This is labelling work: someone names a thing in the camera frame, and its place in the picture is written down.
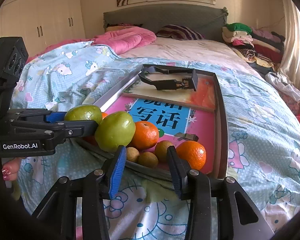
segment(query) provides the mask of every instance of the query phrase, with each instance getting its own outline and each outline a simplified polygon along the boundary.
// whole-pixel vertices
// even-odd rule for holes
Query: camera lens
[[[14,67],[13,74],[15,74],[18,71],[20,65],[21,65],[21,58],[18,59],[16,66]]]
[[[24,66],[25,66],[25,65],[22,63],[22,64],[21,64],[21,67],[20,67],[20,69],[19,69],[19,75],[21,75]]]
[[[16,62],[16,59],[17,59],[17,54],[15,53],[12,57],[12,59],[10,60],[10,63],[9,63],[9,70],[13,67],[13,65],[15,64]]]

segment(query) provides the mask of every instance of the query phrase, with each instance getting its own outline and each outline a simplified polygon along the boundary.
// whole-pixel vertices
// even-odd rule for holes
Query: pillow
[[[142,27],[142,24],[129,24],[129,23],[107,24],[106,32],[119,31],[133,26]]]
[[[158,32],[157,37],[172,38],[180,41],[197,41],[204,40],[204,36],[188,27],[181,25],[165,25]]]

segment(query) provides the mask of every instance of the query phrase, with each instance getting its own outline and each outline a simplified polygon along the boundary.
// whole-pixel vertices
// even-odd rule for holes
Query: pink comforter
[[[102,35],[94,36],[93,39],[77,39],[77,40],[65,40],[57,44],[48,46],[43,52],[29,57],[27,63],[40,55],[47,53],[60,46],[76,43],[93,41],[91,45],[108,45],[111,47],[117,55],[123,54],[130,49],[146,46],[156,40],[156,36],[153,32],[140,28],[140,27],[128,27],[123,30],[107,32]]]

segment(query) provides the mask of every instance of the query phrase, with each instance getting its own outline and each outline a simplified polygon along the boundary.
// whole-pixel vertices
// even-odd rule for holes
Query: blue hello kitty blanket
[[[67,111],[91,104],[141,64],[169,64],[215,72],[224,98],[229,137],[229,176],[235,177],[270,224],[280,228],[300,209],[300,125],[278,93],[264,80],[217,65],[157,58],[118,57],[107,46],[74,43],[27,64],[11,101],[12,108]],[[74,140],[52,156],[22,161],[18,183],[27,210],[61,176],[84,177],[104,159]],[[215,201],[213,239],[217,237]],[[125,169],[120,190],[104,201],[110,239],[184,239],[189,203],[179,201],[172,184]],[[77,209],[77,238],[81,207]]]

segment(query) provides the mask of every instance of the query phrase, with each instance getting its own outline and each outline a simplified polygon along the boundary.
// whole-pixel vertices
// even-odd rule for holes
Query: wall
[[[190,3],[216,8],[227,7],[228,23],[242,22],[255,28],[271,26],[271,31],[285,35],[285,20],[282,0],[216,0],[216,5],[187,2],[187,1],[159,1],[144,2],[124,7],[138,6],[150,3]],[[103,13],[117,10],[116,0],[81,0],[83,24],[87,38],[102,34]]]

